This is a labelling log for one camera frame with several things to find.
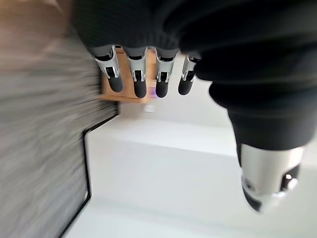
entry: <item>white wall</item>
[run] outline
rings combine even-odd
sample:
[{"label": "white wall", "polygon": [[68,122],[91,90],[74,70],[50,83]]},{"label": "white wall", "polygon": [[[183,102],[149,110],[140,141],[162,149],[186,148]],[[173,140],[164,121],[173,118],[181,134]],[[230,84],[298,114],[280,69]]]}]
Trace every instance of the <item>white wall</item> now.
[{"label": "white wall", "polygon": [[150,102],[155,107],[154,113],[143,112],[143,105],[122,103],[121,114],[128,118],[231,127],[226,110],[218,106],[208,94],[210,82],[196,79],[188,95],[182,96],[178,94],[178,84],[182,74],[184,59],[185,57],[179,54],[175,60],[167,96]]}]

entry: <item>gray carpet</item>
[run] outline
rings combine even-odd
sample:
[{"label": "gray carpet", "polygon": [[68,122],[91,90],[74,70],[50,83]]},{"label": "gray carpet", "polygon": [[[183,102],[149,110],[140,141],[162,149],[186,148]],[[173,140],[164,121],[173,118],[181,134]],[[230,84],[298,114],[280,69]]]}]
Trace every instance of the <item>gray carpet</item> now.
[{"label": "gray carpet", "polygon": [[87,192],[81,132],[115,114],[76,39],[0,73],[0,237],[55,238]]}]

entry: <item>black fingertip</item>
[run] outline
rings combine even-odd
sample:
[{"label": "black fingertip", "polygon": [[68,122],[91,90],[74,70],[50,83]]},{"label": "black fingertip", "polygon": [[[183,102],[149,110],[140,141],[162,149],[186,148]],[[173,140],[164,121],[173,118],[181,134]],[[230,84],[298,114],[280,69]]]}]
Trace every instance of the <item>black fingertip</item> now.
[{"label": "black fingertip", "polygon": [[252,198],[246,191],[244,188],[243,189],[243,194],[248,202],[248,204],[257,212],[260,212],[261,207],[262,207],[262,203],[260,201],[255,200],[254,198]]},{"label": "black fingertip", "polygon": [[179,85],[178,85],[178,93],[180,95],[186,95],[190,92],[191,88],[192,88],[193,82],[191,81],[184,81],[182,78],[179,81]]},{"label": "black fingertip", "polygon": [[168,83],[165,82],[157,82],[156,85],[156,94],[159,98],[163,98],[167,95],[167,91],[168,91]]},{"label": "black fingertip", "polygon": [[119,93],[123,89],[123,83],[121,80],[121,77],[115,78],[111,77],[108,79],[110,88],[113,90],[113,92]]},{"label": "black fingertip", "polygon": [[133,86],[134,86],[134,93],[135,96],[137,96],[138,98],[144,98],[145,95],[147,94],[147,85],[146,82],[143,81],[137,81],[137,82],[133,82]]}]

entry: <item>black sleeve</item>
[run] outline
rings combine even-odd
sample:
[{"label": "black sleeve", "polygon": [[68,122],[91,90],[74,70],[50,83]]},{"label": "black sleeve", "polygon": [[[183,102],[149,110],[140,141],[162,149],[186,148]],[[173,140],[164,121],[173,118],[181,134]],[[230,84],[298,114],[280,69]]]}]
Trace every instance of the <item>black sleeve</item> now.
[{"label": "black sleeve", "polygon": [[307,144],[317,123],[317,1],[204,4],[208,13],[179,29],[180,47],[201,53],[196,75],[213,82],[210,96],[228,109],[238,146]]}]

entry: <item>white floor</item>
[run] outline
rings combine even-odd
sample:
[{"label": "white floor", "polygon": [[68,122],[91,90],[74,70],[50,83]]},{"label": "white floor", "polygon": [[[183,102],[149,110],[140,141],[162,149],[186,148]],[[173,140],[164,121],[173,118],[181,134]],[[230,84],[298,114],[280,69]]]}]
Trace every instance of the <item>white floor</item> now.
[{"label": "white floor", "polygon": [[297,189],[260,216],[242,195],[227,128],[116,117],[87,141],[93,197],[67,238],[308,238],[317,232],[316,169],[304,164]]}]

